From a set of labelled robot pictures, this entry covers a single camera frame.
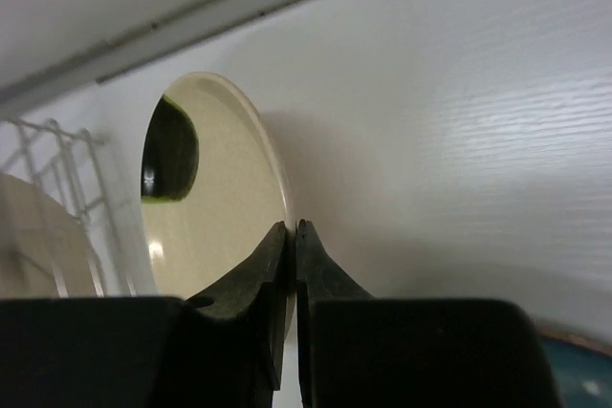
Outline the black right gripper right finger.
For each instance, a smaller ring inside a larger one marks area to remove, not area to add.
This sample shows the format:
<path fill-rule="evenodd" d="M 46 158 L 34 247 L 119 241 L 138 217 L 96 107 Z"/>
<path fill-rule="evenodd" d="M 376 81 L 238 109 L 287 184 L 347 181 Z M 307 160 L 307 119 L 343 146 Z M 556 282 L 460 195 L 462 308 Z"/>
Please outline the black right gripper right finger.
<path fill-rule="evenodd" d="M 536 327 L 479 298 L 378 299 L 326 252 L 295 238 L 298 374 L 306 407 L 556 407 Z"/>

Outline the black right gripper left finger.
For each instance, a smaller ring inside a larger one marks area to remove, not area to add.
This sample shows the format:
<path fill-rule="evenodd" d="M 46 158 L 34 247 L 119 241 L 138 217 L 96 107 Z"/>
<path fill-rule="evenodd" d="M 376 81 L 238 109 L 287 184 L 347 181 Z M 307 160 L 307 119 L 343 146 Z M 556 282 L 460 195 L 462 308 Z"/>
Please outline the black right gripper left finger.
<path fill-rule="evenodd" d="M 269 407 L 282 375 L 287 230 L 188 299 L 1 304 L 5 407 Z"/>

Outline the cream plate with calligraphy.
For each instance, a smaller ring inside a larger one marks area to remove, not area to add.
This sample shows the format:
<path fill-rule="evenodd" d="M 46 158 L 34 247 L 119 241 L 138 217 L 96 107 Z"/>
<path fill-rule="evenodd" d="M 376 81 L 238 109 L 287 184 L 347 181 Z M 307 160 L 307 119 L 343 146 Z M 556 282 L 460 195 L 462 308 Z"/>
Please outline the cream plate with calligraphy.
<path fill-rule="evenodd" d="M 141 214 L 157 292 L 184 299 L 246 260 L 274 224 L 295 235 L 273 136 L 227 78 L 189 73 L 161 94 L 144 137 Z"/>

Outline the woven bamboo tray plate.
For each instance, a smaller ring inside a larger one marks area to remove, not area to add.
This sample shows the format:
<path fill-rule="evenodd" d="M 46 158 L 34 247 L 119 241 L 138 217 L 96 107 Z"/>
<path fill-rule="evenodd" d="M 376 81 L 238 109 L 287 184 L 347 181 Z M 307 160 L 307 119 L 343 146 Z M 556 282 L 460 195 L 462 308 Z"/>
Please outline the woven bamboo tray plate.
<path fill-rule="evenodd" d="M 1 297 L 101 296 L 89 237 L 65 207 L 17 177 L 1 175 Z"/>

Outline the round teal glazed plate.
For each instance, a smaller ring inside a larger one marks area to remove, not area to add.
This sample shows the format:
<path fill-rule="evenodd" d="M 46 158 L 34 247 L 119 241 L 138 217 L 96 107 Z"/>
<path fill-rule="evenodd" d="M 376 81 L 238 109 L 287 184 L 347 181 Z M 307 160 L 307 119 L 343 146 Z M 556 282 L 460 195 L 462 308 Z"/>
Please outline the round teal glazed plate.
<path fill-rule="evenodd" d="M 550 323 L 537 325 L 564 407 L 611 406 L 611 343 Z"/>

